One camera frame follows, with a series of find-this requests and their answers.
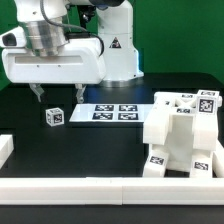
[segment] white rectangular block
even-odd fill
[[[144,166],[143,177],[164,177],[168,159],[168,153],[151,149]]]
[[[152,104],[77,104],[69,121],[144,122],[152,106]]]
[[[190,178],[212,178],[212,156],[208,157],[205,154],[193,155]]]
[[[0,204],[122,204],[119,178],[1,178]]]
[[[169,110],[152,109],[143,128],[143,143],[164,145],[169,131]]]
[[[196,111],[198,114],[215,115],[222,98],[218,91],[199,90],[197,93]]]
[[[123,204],[222,205],[224,179],[126,178]]]
[[[0,168],[4,165],[14,149],[12,135],[0,135]]]
[[[219,141],[217,141],[216,144],[216,151],[214,151],[213,154],[213,171],[215,172],[216,176],[219,178],[224,177],[224,148],[220,144]]]
[[[218,138],[217,116],[198,114],[194,119],[193,148],[214,151]]]
[[[154,94],[154,101],[156,101],[156,99],[158,97],[163,97],[163,98],[166,97],[166,98],[170,98],[170,99],[181,98],[185,102],[189,102],[192,99],[195,99],[196,95],[192,94],[192,93],[156,92]]]

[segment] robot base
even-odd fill
[[[134,79],[130,80],[124,80],[124,81],[109,81],[109,80],[103,80],[100,83],[100,86],[108,87],[108,88],[122,88],[122,87],[128,87],[128,86],[134,86],[139,85],[143,83],[143,73],[139,75],[139,77],[136,77]]]

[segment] black cable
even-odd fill
[[[62,28],[72,28],[72,29],[81,30],[82,32],[88,32],[86,29],[84,29],[83,27],[80,27],[80,26],[56,23],[56,22],[51,21],[46,15],[46,12],[44,9],[44,0],[40,0],[40,10],[41,10],[42,16],[44,17],[45,21],[53,26],[58,26],[58,27],[62,27]]]
[[[77,29],[77,30],[80,30],[82,32],[85,32],[85,33],[89,33],[88,30],[86,30],[85,28],[81,27],[81,26],[76,26],[76,25],[72,25],[72,24],[63,24],[63,23],[56,23],[56,22],[53,22],[51,21],[47,15],[46,15],[46,12],[45,12],[45,9],[44,9],[44,0],[40,0],[40,11],[42,13],[42,16],[44,17],[45,21],[53,26],[57,26],[57,27],[62,27],[62,28],[71,28],[71,29]],[[92,37],[96,37],[99,41],[100,41],[100,44],[101,44],[101,52],[100,52],[100,55],[101,56],[103,53],[104,53],[104,42],[103,40],[96,34],[90,34],[90,36]]]
[[[100,41],[100,44],[101,44],[101,52],[100,52],[100,56],[101,56],[101,55],[103,54],[104,50],[105,50],[103,40],[101,39],[101,37],[99,37],[98,35],[93,34],[93,33],[91,33],[90,36],[92,36],[92,37],[96,37],[96,38]]]

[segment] white block structure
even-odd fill
[[[51,127],[64,124],[64,111],[58,107],[46,110],[46,122]]]
[[[0,169],[14,149],[12,135],[0,135]]]
[[[218,91],[157,92],[144,122],[143,142],[149,144],[149,158],[143,177],[161,177],[163,172],[155,174],[150,158],[165,152],[168,161],[164,169],[189,172],[190,177],[212,178],[213,153],[218,142],[217,110],[221,105]]]

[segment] green background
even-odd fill
[[[224,83],[224,0],[130,2],[134,44],[145,73],[204,72]],[[13,0],[1,0],[0,7],[0,33],[4,33],[17,25],[16,8]],[[70,17],[71,23],[78,23],[74,10]],[[89,25],[92,31],[96,23],[94,19]],[[7,83],[1,63],[0,89]]]

